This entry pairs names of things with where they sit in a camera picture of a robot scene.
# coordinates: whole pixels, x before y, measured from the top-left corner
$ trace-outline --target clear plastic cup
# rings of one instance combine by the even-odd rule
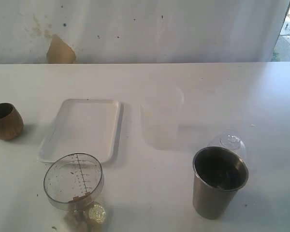
[[[148,88],[141,102],[142,133],[148,145],[159,150],[172,147],[183,103],[184,94],[175,85],[155,83]]]

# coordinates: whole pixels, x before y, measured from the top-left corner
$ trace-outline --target metal tumbler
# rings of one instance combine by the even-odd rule
[[[209,146],[198,151],[193,158],[193,169],[193,206],[207,219],[221,216],[248,180],[243,160],[222,147]]]

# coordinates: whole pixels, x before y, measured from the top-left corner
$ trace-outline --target white plastic tray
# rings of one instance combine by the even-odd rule
[[[55,162],[82,152],[101,163],[108,161],[113,155],[120,107],[114,100],[65,100],[41,143],[38,160]]]

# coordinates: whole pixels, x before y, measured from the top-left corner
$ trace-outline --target brown wooden cup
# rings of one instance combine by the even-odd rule
[[[0,103],[0,139],[13,139],[20,135],[23,128],[23,119],[15,107],[10,103]]]

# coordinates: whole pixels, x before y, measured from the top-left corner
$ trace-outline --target white table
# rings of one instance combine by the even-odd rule
[[[139,100],[149,80],[185,93],[173,151],[142,138]],[[0,102],[13,103],[26,124],[21,137],[0,141],[0,232],[59,227],[42,187],[49,165],[36,155],[67,98],[125,104],[118,152],[103,166],[108,231],[290,231],[290,63],[281,62],[0,65]],[[222,218],[207,220],[192,206],[192,158],[228,128],[246,143],[249,180]]]

